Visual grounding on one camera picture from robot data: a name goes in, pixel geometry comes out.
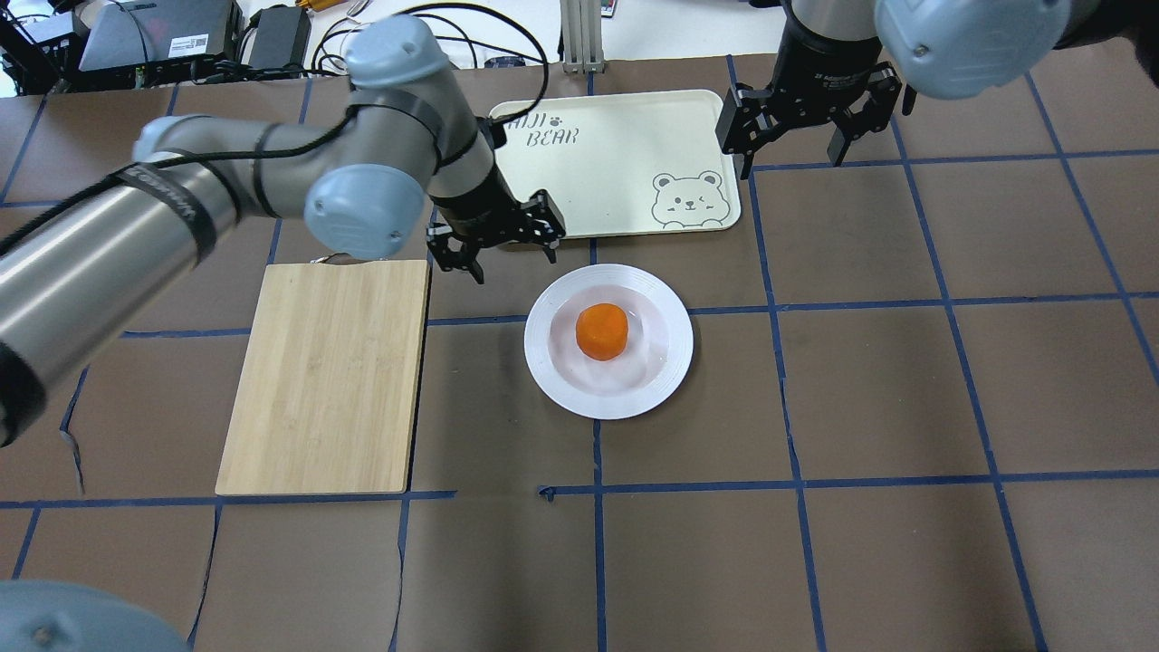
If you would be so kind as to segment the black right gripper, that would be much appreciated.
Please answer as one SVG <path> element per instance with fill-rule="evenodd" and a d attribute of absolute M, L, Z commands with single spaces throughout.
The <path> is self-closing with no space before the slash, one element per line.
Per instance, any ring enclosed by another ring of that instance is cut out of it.
<path fill-rule="evenodd" d="M 726 91 L 715 127 L 719 149 L 748 180 L 761 133 L 774 125 L 807 129 L 832 122 L 829 164 L 840 167 L 851 146 L 914 111 L 916 90 L 892 63 L 880 63 L 883 46 L 874 25 L 873 1 L 779 1 L 785 25 L 773 74 L 765 88 L 734 83 Z"/>

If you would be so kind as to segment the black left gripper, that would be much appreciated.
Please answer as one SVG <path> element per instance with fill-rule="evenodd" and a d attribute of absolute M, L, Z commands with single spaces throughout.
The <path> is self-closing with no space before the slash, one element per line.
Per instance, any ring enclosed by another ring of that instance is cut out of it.
<path fill-rule="evenodd" d="M 547 189 L 518 202 L 497 162 L 461 157 L 435 173 L 427 195 L 445 219 L 427 228 L 427 251 L 440 271 L 468 273 L 482 285 L 480 249 L 508 243 L 539 247 L 548 264 L 556 264 L 567 230 Z"/>

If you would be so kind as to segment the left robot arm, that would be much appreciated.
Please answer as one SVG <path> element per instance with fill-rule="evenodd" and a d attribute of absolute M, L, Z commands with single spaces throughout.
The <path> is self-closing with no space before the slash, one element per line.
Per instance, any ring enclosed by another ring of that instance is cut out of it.
<path fill-rule="evenodd" d="M 5 236 L 3 446 L 249 217 L 301 219 L 331 251 L 385 261 L 432 204 L 427 248 L 444 272 L 481 283 L 479 252 L 506 244 L 555 261 L 561 210 L 544 189 L 519 202 L 495 156 L 530 108 L 474 115 L 417 10 L 360 29 L 345 63 L 350 95 L 331 127 L 160 117 L 129 164 Z"/>

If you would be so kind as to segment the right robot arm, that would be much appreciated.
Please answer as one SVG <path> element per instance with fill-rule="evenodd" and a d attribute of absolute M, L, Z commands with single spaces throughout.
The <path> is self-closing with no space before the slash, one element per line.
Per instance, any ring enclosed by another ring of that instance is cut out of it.
<path fill-rule="evenodd" d="M 1156 82 L 1154 1 L 783 1 L 770 82 L 735 83 L 715 135 L 741 157 L 795 129 L 832 125 L 829 164 L 916 98 L 957 101 L 1023 75 L 1051 51 L 1125 38 Z"/>

